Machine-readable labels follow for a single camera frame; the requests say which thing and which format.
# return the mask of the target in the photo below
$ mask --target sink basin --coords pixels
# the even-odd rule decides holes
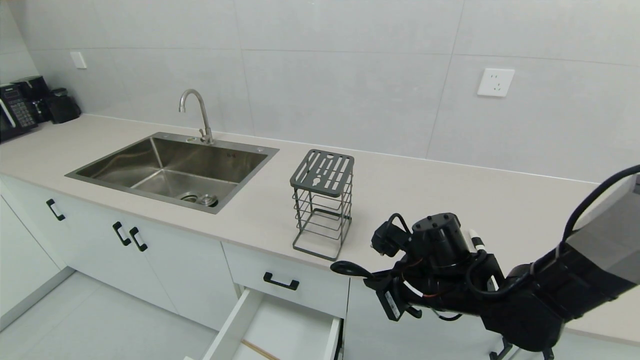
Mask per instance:
[[[156,133],[67,177],[215,214],[278,149]]]

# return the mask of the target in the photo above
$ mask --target open drawer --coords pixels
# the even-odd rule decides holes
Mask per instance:
[[[245,288],[202,360],[334,360],[341,321]]]

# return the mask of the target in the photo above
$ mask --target metal wire rack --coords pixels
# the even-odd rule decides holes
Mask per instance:
[[[293,248],[335,261],[351,226],[353,158],[312,149],[291,186],[298,228]]]

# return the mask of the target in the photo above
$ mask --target kitchen drawer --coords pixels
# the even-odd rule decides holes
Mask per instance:
[[[246,288],[202,360],[334,360],[340,318]]]
[[[349,277],[226,243],[222,247],[235,283],[339,318],[346,316]]]

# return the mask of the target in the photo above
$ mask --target countertop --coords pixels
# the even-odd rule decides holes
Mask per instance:
[[[341,260],[370,271],[395,259],[370,249],[373,231],[392,213],[409,226],[427,215],[457,214],[474,229],[508,273],[555,247],[576,205],[593,183],[489,168],[332,149],[305,143],[216,133],[216,139],[280,151],[216,215],[112,190],[65,174],[156,132],[196,136],[196,129],[82,115],[0,145],[0,173],[102,206],[204,234],[220,241],[328,269],[331,264],[294,250],[297,235],[289,178],[309,149],[355,159],[353,223]],[[568,329],[640,343],[640,288],[567,324]]]

